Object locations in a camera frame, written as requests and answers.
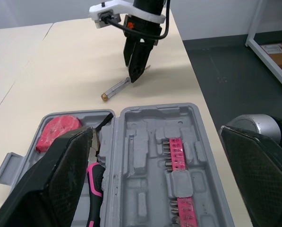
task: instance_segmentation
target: screwdriver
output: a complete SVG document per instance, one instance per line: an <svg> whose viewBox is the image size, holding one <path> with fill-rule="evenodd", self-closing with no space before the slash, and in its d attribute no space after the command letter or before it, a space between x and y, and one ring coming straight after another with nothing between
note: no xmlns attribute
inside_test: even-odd
<svg viewBox="0 0 282 227"><path fill-rule="evenodd" d="M110 89L108 89L107 91L105 91L102 95L101 95L101 99L105 102L107 102L111 97L113 97L114 95L116 95L117 93L119 93L121 90L123 90L124 88L126 88L129 84L131 84L130 81L130 77L126 77L124 80L120 81L119 83L117 83L115 86L111 87Z"/></svg>

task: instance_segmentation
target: beige table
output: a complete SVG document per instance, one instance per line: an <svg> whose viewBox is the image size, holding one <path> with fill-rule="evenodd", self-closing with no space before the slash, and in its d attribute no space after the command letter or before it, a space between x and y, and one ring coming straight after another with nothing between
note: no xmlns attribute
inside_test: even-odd
<svg viewBox="0 0 282 227"><path fill-rule="evenodd" d="M0 103L52 24L0 29Z"/></svg>
<svg viewBox="0 0 282 227"><path fill-rule="evenodd" d="M26 154L52 112L108 108L119 116L128 106L191 102L202 115L235 225L252 226L172 16L170 22L169 35L150 55L151 68L107 103L100 94L127 76L123 32L96 29L89 19L54 24L0 105L0 165L10 151ZM8 192L0 185L0 206Z"/></svg>

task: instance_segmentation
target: silver cylinder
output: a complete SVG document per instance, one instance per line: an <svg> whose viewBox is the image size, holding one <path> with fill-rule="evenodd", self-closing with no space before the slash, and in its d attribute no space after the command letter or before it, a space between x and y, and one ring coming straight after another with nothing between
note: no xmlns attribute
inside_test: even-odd
<svg viewBox="0 0 282 227"><path fill-rule="evenodd" d="M241 115L234 118L227 125L268 136L278 144L282 138L278 124L272 117L266 114Z"/></svg>

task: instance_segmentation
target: plastic compartment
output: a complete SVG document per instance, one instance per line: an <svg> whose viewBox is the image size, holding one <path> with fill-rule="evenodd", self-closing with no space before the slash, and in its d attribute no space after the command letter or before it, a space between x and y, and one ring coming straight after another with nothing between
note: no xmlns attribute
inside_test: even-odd
<svg viewBox="0 0 282 227"><path fill-rule="evenodd" d="M83 126L96 127L111 110L52 113L41 121L25 157L9 153L0 167L0 183L12 188L44 154L35 151L45 125L54 117L74 115ZM170 175L162 142L181 137L188 170ZM106 167L100 217L102 227L171 227L170 198L192 195L199 227L233 227L198 108L194 104L130 107L102 127L99 161ZM72 227L85 227L89 214L85 185Z"/></svg>
<svg viewBox="0 0 282 227"><path fill-rule="evenodd" d="M162 142L181 137L198 226L234 226L198 108L193 104L131 107L120 115L116 149L108 158L101 226L170 227L171 192Z"/></svg>

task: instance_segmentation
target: black cable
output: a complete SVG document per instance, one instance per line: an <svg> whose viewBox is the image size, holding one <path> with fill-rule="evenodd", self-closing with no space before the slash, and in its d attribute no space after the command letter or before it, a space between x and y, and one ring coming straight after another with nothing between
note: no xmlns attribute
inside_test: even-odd
<svg viewBox="0 0 282 227"><path fill-rule="evenodd" d="M103 17L102 20L106 23L106 24L111 24L112 26L115 26L129 34L132 35L136 35L140 38L143 39L153 39L153 40L161 40L164 39L167 35L168 35L168 30L169 30L169 11L170 11L170 0L167 0L167 4L166 4L166 27L165 27L165 32L163 35L148 35L145 34L143 32L138 32L136 30L132 30L128 27L125 27L123 25L118 24L117 22L113 21L110 16L107 17Z"/></svg>

